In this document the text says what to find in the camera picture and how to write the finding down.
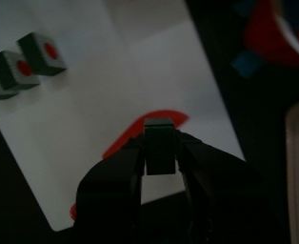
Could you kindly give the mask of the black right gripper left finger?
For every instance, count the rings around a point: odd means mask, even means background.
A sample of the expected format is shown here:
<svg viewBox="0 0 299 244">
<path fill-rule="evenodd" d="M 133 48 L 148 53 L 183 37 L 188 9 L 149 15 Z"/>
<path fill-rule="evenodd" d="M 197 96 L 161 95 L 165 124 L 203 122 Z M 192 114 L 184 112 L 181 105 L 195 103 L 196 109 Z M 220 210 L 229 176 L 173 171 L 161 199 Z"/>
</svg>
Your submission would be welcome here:
<svg viewBox="0 0 299 244">
<path fill-rule="evenodd" d="M 140 134 L 88 171 L 77 187 L 73 244 L 136 244 L 144 164 Z"/>
</svg>

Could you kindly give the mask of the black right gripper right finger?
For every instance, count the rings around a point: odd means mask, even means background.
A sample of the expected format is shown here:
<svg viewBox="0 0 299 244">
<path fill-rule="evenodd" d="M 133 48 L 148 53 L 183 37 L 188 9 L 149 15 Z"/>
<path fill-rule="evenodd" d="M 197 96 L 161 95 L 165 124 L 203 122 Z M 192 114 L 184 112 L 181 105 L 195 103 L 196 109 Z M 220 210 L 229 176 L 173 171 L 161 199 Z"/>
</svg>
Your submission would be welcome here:
<svg viewBox="0 0 299 244">
<path fill-rule="evenodd" d="M 185 132 L 176 132 L 176 160 L 192 212 L 191 244 L 289 244 L 253 166 Z"/>
</svg>

